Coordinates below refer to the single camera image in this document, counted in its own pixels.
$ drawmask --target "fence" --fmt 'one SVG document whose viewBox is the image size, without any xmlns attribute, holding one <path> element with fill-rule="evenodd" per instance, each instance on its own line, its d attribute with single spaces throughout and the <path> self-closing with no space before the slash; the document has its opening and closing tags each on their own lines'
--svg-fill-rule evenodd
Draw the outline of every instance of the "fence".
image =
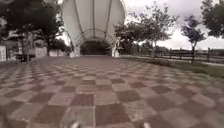
<svg viewBox="0 0 224 128">
<path fill-rule="evenodd" d="M 151 57 L 151 50 L 146 52 L 134 52 L 134 56 L 142 57 Z M 166 50 L 156 50 L 156 58 L 165 58 L 165 59 L 177 59 L 177 60 L 191 60 L 193 53 L 190 50 L 184 49 L 166 49 Z M 224 63 L 224 49 L 210 49 L 208 50 L 195 50 L 195 60 L 203 62 L 212 62 L 212 63 Z"/>
</svg>

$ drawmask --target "ground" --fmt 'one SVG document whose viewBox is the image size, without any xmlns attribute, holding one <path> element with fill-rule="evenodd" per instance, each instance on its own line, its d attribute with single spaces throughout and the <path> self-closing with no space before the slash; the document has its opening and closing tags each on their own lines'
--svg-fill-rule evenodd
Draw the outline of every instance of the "ground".
<svg viewBox="0 0 224 128">
<path fill-rule="evenodd" d="M 209 76 L 109 57 L 47 58 L 0 72 L 0 127 L 224 126 L 224 94 L 212 86 L 222 83 Z"/>
</svg>

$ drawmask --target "building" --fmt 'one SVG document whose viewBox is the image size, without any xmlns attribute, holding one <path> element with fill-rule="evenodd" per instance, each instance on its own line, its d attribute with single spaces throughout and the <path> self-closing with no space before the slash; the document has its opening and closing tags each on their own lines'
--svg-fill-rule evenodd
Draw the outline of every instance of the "building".
<svg viewBox="0 0 224 128">
<path fill-rule="evenodd" d="M 43 40 L 33 40 L 35 35 L 29 33 L 28 36 L 28 45 L 24 40 L 18 40 L 17 35 L 13 32 L 10 32 L 8 40 L 4 40 L 2 43 L 6 46 L 8 60 L 14 60 L 21 58 L 23 54 L 27 55 L 29 53 L 30 57 L 43 58 L 47 56 L 47 49 L 45 42 Z"/>
<path fill-rule="evenodd" d="M 64 0 L 61 6 L 75 56 L 80 55 L 80 46 L 87 41 L 104 41 L 110 44 L 112 56 L 119 56 L 114 26 L 124 24 L 123 0 Z"/>
<path fill-rule="evenodd" d="M 6 46 L 0 45 L 0 62 L 6 61 Z"/>
</svg>

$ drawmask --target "walkway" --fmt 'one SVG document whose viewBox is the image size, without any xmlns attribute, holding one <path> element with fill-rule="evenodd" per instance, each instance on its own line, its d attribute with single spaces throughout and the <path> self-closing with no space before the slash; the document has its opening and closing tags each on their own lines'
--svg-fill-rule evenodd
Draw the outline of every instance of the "walkway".
<svg viewBox="0 0 224 128">
<path fill-rule="evenodd" d="M 144 121 L 223 128 L 224 94 L 214 84 L 221 83 L 129 60 L 45 59 L 0 69 L 0 121 L 12 128 L 62 128 L 74 120 L 82 128 L 140 128 Z"/>
</svg>

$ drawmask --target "dark stage opening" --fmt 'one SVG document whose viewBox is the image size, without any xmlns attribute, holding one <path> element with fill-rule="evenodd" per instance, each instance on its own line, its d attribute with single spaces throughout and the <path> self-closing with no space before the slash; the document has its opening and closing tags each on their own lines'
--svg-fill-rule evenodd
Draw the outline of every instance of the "dark stage opening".
<svg viewBox="0 0 224 128">
<path fill-rule="evenodd" d="M 110 55 L 110 45 L 103 41 L 86 41 L 80 52 L 82 55 Z"/>
</svg>

